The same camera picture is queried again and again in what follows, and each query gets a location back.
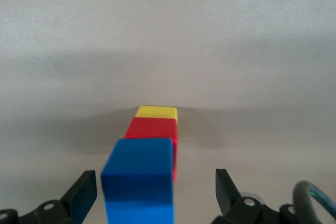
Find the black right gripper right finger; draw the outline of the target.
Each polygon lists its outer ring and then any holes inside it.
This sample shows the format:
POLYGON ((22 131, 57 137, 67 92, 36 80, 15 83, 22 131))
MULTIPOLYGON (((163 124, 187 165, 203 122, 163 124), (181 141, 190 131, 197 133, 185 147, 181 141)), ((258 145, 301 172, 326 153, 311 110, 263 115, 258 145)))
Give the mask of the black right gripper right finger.
POLYGON ((216 199, 221 210, 212 224, 266 224, 298 223, 293 205, 282 205, 279 211, 272 210, 255 197, 243 197, 226 169, 217 169, 215 174, 216 199))

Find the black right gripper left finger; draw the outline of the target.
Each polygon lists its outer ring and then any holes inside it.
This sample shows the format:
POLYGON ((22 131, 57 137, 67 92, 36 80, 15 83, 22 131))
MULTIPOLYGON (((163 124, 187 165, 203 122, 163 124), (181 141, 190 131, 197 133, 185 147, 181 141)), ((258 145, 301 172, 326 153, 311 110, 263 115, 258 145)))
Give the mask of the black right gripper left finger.
POLYGON ((1 223, 83 223, 96 199, 96 172, 87 170, 60 200, 46 201, 23 216, 15 209, 2 209, 1 223))

